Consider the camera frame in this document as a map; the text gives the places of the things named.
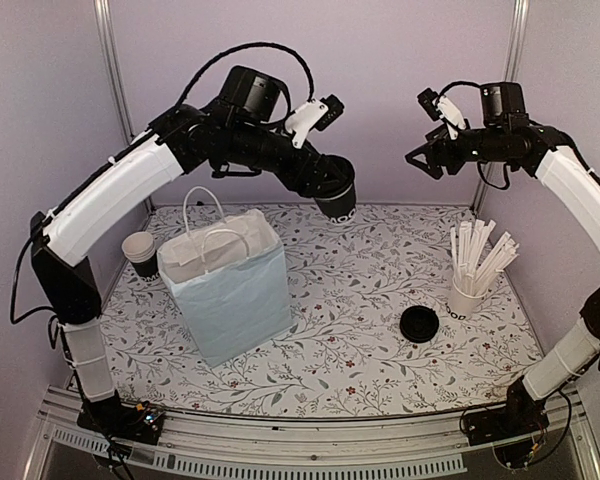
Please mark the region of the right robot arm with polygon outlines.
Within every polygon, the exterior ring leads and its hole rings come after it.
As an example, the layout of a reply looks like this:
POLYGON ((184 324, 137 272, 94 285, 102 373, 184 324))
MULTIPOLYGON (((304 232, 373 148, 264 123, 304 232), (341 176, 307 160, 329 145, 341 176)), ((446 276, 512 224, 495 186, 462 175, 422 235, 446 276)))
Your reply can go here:
MULTIPOLYGON (((562 204, 600 255, 600 178, 573 138, 532 120, 522 87, 515 82, 467 84, 481 101, 483 124, 472 127, 448 96, 463 84, 452 82, 441 91, 427 88, 418 94, 419 105, 441 125, 406 154, 406 162, 434 179, 455 175, 468 163, 478 168, 500 164, 505 174, 522 170, 562 204)), ((508 388, 508 406, 498 412, 497 427, 504 435, 519 435, 534 422, 536 406, 599 357, 600 287, 586 299, 574 326, 508 388)))

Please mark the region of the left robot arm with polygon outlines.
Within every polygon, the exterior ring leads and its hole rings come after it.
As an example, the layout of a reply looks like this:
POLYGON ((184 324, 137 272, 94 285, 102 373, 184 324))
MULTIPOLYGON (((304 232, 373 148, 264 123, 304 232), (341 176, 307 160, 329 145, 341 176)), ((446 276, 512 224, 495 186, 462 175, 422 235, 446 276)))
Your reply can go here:
POLYGON ((29 259, 48 298, 48 310, 65 329, 87 327, 86 339, 68 351, 91 419, 108 434, 128 426, 128 412, 102 352, 101 297, 88 254, 130 210, 156 190, 202 164, 217 178, 273 174, 289 191, 316 202, 332 222, 355 210, 355 172, 339 156, 318 152, 307 140, 343 114, 336 96, 309 98, 281 120, 272 112, 288 93, 282 81, 244 66, 233 67, 205 107, 179 99, 152 120, 125 150, 111 157, 57 207, 37 213, 21 257, 29 259))

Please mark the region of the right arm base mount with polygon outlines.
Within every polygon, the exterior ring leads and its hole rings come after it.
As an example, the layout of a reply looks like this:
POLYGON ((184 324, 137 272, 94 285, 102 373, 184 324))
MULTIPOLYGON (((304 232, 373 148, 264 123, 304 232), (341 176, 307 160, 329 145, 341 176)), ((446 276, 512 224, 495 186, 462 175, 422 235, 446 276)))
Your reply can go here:
POLYGON ((503 406, 472 413, 464 411, 459 420, 459 428, 471 446, 538 432, 538 439, 530 436, 493 448, 494 457, 501 466, 509 470, 527 468, 545 444, 546 429, 549 426, 545 405, 546 401, 542 400, 531 402, 526 407, 503 406))

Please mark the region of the black paper coffee cup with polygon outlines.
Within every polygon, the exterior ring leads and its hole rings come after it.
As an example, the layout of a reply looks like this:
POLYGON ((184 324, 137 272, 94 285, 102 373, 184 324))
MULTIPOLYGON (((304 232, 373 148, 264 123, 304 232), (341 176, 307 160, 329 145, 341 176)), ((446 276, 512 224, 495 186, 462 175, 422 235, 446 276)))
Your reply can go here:
POLYGON ((355 216, 355 169, 351 162, 337 155, 326 155, 326 177, 314 201, 319 210, 334 224, 346 224, 355 216))

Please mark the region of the white paper bag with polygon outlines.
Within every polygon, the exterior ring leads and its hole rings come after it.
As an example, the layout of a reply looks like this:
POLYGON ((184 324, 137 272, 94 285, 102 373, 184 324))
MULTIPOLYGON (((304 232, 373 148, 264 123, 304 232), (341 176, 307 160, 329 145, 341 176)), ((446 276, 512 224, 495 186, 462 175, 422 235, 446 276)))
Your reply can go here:
POLYGON ((185 231, 157 251, 159 275, 211 368, 290 329, 286 259, 279 235, 258 209, 185 231))

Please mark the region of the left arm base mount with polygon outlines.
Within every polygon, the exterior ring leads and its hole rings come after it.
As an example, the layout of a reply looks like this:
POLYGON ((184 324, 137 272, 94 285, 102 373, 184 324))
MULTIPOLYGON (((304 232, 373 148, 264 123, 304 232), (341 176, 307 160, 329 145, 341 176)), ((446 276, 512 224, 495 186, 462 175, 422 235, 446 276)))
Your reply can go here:
POLYGON ((149 401, 124 405, 117 392, 108 399, 84 400, 77 425, 105 437, 120 438, 157 445, 164 424, 165 411, 149 401))

